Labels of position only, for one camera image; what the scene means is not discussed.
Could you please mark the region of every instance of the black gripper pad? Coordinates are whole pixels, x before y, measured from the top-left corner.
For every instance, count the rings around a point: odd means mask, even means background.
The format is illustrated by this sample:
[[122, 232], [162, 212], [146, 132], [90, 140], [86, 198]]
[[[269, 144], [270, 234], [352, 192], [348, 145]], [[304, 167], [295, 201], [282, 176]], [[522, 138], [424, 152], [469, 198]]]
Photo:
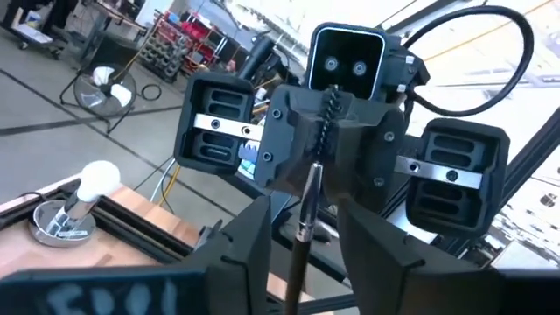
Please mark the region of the black gripper pad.
[[188, 81], [173, 156], [181, 166], [210, 174], [234, 174], [241, 162], [243, 139], [194, 128], [206, 114], [248, 123], [253, 108], [250, 82], [224, 73], [195, 73]]
[[482, 236], [500, 211], [509, 137], [503, 129], [459, 119], [439, 118], [422, 134], [417, 159], [482, 174], [480, 189], [412, 177], [406, 199], [410, 223], [461, 238]]

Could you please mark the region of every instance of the camera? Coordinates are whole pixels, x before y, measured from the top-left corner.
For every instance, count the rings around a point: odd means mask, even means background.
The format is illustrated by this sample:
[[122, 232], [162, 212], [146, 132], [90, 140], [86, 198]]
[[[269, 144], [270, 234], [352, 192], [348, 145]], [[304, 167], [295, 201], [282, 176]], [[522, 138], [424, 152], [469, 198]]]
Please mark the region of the camera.
[[311, 37], [307, 64], [307, 87], [339, 90], [369, 100], [378, 84], [385, 55], [382, 32], [345, 24], [322, 24]]

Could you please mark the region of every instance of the light bulb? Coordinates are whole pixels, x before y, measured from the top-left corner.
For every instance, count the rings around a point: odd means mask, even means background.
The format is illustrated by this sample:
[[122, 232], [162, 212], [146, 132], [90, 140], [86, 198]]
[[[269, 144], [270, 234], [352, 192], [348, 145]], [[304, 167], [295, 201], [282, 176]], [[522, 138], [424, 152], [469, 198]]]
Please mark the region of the light bulb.
[[79, 200], [94, 202], [102, 195], [109, 195], [121, 184], [118, 167], [109, 161], [92, 162], [81, 171], [80, 187], [76, 191]]

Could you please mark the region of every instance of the metal lamp base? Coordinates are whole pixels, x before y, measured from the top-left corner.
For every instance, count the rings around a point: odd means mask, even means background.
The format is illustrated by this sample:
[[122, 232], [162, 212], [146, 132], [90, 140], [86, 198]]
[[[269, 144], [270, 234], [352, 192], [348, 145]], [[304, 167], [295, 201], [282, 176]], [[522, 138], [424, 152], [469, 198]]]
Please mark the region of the metal lamp base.
[[89, 213], [72, 227], [57, 223], [56, 216], [66, 204], [62, 199], [38, 205], [29, 222], [31, 235], [40, 243], [55, 248], [72, 248], [89, 241], [95, 231], [95, 218]]

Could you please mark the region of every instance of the gray floor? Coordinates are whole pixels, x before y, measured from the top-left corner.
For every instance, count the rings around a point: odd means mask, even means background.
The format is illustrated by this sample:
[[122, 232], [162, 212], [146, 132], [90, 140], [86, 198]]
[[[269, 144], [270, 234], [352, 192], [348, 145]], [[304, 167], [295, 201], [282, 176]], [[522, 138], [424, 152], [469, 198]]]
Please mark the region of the gray floor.
[[[0, 51], [0, 202], [75, 174], [96, 159], [115, 163], [125, 185], [150, 197], [172, 155], [179, 109], [131, 116], [106, 138], [103, 123], [75, 123], [76, 116], [88, 115], [58, 105], [60, 91], [74, 74], [68, 63], [32, 48], [20, 51], [5, 31], [0, 31]], [[139, 87], [158, 82], [140, 67], [131, 72]], [[164, 85], [160, 100], [138, 99], [136, 112], [182, 104], [184, 88], [184, 82]], [[168, 200], [178, 216], [198, 227], [228, 222], [251, 201], [215, 176], [182, 169], [178, 178]], [[308, 286], [318, 298], [349, 292], [313, 268]]]

